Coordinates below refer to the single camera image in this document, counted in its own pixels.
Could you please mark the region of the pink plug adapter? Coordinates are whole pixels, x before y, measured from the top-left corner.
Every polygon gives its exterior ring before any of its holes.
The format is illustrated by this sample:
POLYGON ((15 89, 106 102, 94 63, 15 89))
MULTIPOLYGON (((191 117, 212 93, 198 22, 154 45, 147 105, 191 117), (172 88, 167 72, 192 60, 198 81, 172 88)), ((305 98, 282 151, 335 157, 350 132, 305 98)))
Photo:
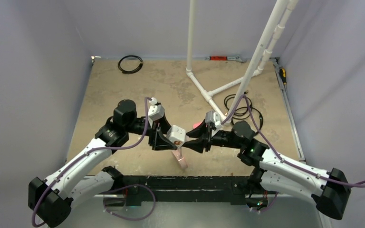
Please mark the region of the pink plug adapter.
POLYGON ((193 129, 195 129, 195 128, 199 127, 200 125, 201 125, 201 122, 195 123, 195 124, 193 125, 193 129))

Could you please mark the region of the white cube power socket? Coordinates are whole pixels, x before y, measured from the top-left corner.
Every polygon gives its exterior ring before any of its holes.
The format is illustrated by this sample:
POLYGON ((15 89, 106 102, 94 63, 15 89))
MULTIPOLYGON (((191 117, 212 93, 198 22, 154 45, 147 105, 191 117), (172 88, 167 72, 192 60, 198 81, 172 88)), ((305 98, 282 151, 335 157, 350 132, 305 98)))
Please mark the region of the white cube power socket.
POLYGON ((166 134, 166 138, 177 148, 181 148, 186 140, 186 130, 177 125, 172 125, 166 134))

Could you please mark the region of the pink round socket with cord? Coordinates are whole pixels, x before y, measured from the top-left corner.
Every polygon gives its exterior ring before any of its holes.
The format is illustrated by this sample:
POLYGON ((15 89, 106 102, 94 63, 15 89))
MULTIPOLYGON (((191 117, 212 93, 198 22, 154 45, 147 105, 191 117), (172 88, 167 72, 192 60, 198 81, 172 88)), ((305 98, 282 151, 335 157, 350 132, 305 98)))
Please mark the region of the pink round socket with cord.
POLYGON ((172 151, 172 154, 175 157, 175 159, 177 160, 177 162, 179 163, 181 169, 186 170, 188 168, 188 163, 183 155, 182 148, 172 151))

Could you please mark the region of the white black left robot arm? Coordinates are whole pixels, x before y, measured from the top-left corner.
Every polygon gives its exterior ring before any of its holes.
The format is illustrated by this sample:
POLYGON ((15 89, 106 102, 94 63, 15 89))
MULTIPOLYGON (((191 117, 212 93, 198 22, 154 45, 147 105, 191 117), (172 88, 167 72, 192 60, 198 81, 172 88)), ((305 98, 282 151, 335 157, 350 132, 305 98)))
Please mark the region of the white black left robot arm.
POLYGON ((127 145, 130 134, 139 135, 138 143, 148 137, 155 151, 177 150, 184 143, 185 130, 169 124, 160 102, 146 97, 144 107, 145 115, 138 117, 134 101, 120 101, 113 115, 76 157, 53 174, 43 179, 36 177, 29 183, 28 206, 32 210, 33 227, 57 227, 74 207, 97 194, 118 194, 129 188, 141 188, 138 183, 126 184, 123 174, 111 166, 86 178, 94 167, 115 152, 130 149, 127 145))

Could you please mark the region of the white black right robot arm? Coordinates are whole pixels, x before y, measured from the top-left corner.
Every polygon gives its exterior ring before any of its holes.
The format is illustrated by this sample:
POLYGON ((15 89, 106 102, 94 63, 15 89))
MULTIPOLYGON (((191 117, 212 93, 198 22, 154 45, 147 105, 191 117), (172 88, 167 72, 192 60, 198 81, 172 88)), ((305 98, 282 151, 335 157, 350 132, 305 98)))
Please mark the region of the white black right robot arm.
POLYGON ((341 170, 315 168, 274 153, 268 145, 255 139, 256 133, 245 121, 234 124, 230 131, 213 133, 214 130, 211 123, 202 122, 187 132, 191 140, 185 142, 184 147, 199 153, 208 152, 212 146, 239 149, 240 161, 254 167, 248 180, 251 192, 281 192, 310 202, 332 219, 343 218, 351 188, 341 170))

